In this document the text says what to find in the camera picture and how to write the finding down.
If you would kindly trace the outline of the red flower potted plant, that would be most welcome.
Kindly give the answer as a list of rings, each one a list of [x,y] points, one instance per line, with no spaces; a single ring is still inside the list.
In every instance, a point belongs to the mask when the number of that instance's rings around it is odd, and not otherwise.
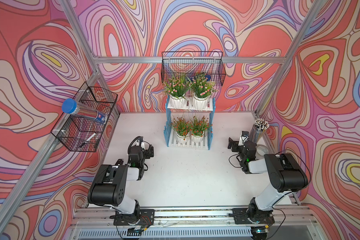
[[[201,118],[193,116],[191,122],[191,140],[195,144],[199,144],[207,135],[207,131],[211,126],[210,119],[206,116]]]
[[[191,123],[185,117],[172,118],[171,127],[180,145],[184,146],[191,139]]]

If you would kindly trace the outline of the pink flower potted plant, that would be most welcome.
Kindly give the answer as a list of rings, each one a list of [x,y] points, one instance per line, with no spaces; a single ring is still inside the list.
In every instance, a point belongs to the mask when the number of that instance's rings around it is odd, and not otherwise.
[[[192,106],[196,110],[207,108],[210,98],[217,91],[215,82],[212,79],[207,82],[204,74],[206,73],[198,73],[191,79]]]
[[[186,93],[191,88],[190,79],[186,74],[176,74],[163,82],[169,103],[176,109],[187,106]]]

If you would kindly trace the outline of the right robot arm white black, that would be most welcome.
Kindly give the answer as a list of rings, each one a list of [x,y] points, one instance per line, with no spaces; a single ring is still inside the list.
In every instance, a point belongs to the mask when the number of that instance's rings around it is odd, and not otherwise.
[[[248,208],[233,209],[230,216],[237,225],[274,224],[274,205],[286,195],[309,185],[306,173],[291,154],[265,154],[257,159],[257,144],[252,141],[234,141],[231,138],[228,149],[237,153],[240,168],[245,174],[267,173],[270,179],[263,192],[251,199]]]

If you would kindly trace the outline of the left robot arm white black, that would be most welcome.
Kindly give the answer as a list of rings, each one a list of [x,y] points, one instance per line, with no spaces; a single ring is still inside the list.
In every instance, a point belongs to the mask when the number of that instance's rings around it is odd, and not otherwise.
[[[141,210],[138,200],[127,196],[128,181],[140,181],[148,171],[146,160],[154,156],[154,147],[136,137],[128,146],[128,160],[119,159],[114,165],[101,165],[88,193],[88,203],[109,207],[115,211],[110,219],[115,226],[141,226],[154,223],[154,210]]]

